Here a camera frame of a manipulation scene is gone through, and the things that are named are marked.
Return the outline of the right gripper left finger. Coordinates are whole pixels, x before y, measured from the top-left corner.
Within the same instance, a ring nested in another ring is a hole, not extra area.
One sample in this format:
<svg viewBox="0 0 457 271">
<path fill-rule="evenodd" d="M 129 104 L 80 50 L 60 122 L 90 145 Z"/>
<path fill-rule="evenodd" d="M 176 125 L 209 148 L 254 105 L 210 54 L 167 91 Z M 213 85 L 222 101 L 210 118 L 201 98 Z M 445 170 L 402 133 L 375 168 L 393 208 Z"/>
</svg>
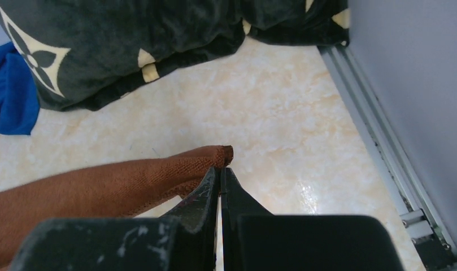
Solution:
<svg viewBox="0 0 457 271">
<path fill-rule="evenodd" d="M 26 237 L 11 270 L 215 270 L 220 171 L 158 218 L 54 218 Z"/>
</svg>

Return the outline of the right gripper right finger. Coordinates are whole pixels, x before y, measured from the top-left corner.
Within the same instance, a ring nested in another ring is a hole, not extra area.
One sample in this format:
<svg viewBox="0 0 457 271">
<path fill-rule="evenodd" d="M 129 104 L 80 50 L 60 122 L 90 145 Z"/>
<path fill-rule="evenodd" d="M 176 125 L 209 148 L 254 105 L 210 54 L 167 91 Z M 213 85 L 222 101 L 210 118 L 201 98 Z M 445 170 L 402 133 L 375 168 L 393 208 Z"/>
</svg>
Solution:
<svg viewBox="0 0 457 271">
<path fill-rule="evenodd" d="M 220 175 L 225 270 L 402 270 L 379 220 L 365 215 L 274 215 Z"/>
</svg>

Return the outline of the brown towel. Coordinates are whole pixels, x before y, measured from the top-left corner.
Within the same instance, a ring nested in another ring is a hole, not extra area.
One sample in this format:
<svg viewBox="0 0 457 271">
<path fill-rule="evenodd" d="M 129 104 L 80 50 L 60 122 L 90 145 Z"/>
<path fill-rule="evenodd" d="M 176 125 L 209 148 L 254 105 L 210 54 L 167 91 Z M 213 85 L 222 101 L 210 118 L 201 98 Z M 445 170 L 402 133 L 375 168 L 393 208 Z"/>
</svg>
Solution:
<svg viewBox="0 0 457 271">
<path fill-rule="evenodd" d="M 167 158 L 77 169 L 0 192 L 0 270 L 25 236 L 54 217 L 135 217 L 186 198 L 209 168 L 231 163 L 231 146 L 203 146 Z"/>
</svg>

